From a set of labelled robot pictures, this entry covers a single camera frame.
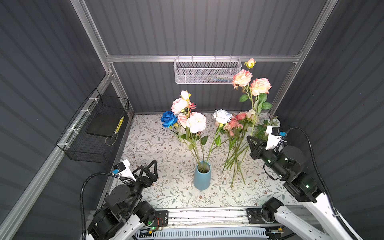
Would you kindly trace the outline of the blue ceramic vase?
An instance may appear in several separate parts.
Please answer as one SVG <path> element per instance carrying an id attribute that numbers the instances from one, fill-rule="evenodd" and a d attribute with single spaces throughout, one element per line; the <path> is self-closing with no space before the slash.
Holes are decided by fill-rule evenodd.
<path id="1" fill-rule="evenodd" d="M 211 184 L 212 167 L 210 163 L 200 161 L 194 172 L 194 186 L 200 190 L 206 190 Z"/>

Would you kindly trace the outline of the blue rose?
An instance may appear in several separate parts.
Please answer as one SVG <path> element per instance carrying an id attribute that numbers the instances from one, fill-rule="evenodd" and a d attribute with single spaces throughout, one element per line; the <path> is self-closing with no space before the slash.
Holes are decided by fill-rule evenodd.
<path id="1" fill-rule="evenodd" d="M 191 152 L 197 163 L 198 171 L 206 173 L 208 166 L 205 163 L 203 145 L 206 144 L 207 137 L 203 137 L 202 132 L 193 133 L 191 128 L 186 125 L 187 121 L 188 118 L 185 115 L 181 114 L 177 116 L 171 111 L 163 113 L 161 117 L 163 127 L 170 129 L 182 145 L 187 147 Z"/>

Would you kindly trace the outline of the pink spray rose stem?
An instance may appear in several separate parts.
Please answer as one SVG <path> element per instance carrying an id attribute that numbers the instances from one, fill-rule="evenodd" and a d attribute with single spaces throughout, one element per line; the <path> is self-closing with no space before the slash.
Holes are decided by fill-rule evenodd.
<path id="1" fill-rule="evenodd" d="M 259 121 L 260 113 L 263 110 L 270 110 L 272 104 L 267 102 L 269 90 L 272 88 L 270 81 L 267 78 L 253 78 L 251 69 L 256 65 L 254 58 L 249 59 L 244 63 L 245 69 L 240 70 L 233 76 L 232 84 L 234 89 L 242 88 L 243 95 L 240 97 L 240 102 L 250 101 L 251 111 L 246 113 L 246 118 L 251 120 L 251 136 L 256 133 L 256 124 Z"/>

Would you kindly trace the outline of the pink peony stem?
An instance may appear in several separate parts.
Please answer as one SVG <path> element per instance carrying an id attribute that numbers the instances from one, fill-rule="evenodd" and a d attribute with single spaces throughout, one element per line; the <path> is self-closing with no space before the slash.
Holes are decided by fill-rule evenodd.
<path id="1" fill-rule="evenodd" d="M 179 114 L 178 126 L 178 137 L 192 153 L 197 162 L 198 171 L 207 173 L 209 170 L 203 146 L 207 143 L 208 136 L 202 135 L 206 129 L 206 117 L 197 112 L 191 112 L 189 115 Z"/>

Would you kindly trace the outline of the pink multi-bloom rose stem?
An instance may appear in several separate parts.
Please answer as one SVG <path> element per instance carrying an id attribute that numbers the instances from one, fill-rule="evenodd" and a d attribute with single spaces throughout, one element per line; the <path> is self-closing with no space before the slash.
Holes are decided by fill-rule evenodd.
<path id="1" fill-rule="evenodd" d="M 171 110 L 177 116 L 179 114 L 189 115 L 191 112 L 195 112 L 196 104 L 190 100 L 191 94 L 188 91 L 181 91 L 179 98 L 173 101 Z"/>

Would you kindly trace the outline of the white rose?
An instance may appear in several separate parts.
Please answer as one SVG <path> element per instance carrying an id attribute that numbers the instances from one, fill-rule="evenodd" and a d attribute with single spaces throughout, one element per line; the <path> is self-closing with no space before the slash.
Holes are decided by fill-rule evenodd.
<path id="1" fill-rule="evenodd" d="M 221 140 L 221 136 L 220 136 L 220 133 L 221 131 L 224 129 L 224 127 L 231 121 L 231 119 L 233 118 L 233 115 L 226 111 L 226 110 L 223 110 L 223 109 L 220 109 L 220 110 L 216 110 L 214 113 L 213 113 L 213 116 L 216 120 L 216 122 L 218 123 L 218 126 L 217 126 L 217 129 L 215 131 L 215 134 L 214 134 L 214 140 L 209 148 L 209 153 L 208 153 L 208 156 L 206 158 L 206 161 L 204 163 L 204 167 L 207 165 L 210 157 L 211 157 L 211 154 L 214 150 L 215 147 L 220 147 L 222 145 L 222 140 Z"/>

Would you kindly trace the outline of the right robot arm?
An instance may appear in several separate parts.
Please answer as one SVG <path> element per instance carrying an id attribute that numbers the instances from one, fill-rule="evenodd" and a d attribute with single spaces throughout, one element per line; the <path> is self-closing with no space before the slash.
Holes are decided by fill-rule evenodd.
<path id="1" fill-rule="evenodd" d="M 329 195 L 310 175 L 303 171 L 306 161 L 304 153 L 294 146 L 267 149 L 267 143 L 255 137 L 247 137 L 250 156 L 261 159 L 283 182 L 287 192 L 302 203 L 316 218 L 323 230 L 320 231 L 293 213 L 275 197 L 267 200 L 259 212 L 247 210 L 249 221 L 263 220 L 267 224 L 279 223 L 288 227 L 304 240 L 359 240 L 359 234 L 332 207 Z"/>

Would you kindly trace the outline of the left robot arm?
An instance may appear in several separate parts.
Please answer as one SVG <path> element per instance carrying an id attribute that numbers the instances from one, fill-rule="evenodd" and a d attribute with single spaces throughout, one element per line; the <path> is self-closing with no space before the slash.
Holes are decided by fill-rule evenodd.
<path id="1" fill-rule="evenodd" d="M 95 173 L 82 185 L 80 209 L 82 240 L 128 240 L 144 226 L 151 226 L 156 219 L 155 209 L 143 201 L 143 190 L 158 180 L 157 161 L 153 160 L 146 167 L 140 166 L 131 171 L 130 164 L 123 161 L 110 173 Z M 87 183 L 96 176 L 108 176 L 122 182 L 104 199 L 103 206 L 94 213 L 87 226 L 84 208 L 84 190 Z"/>

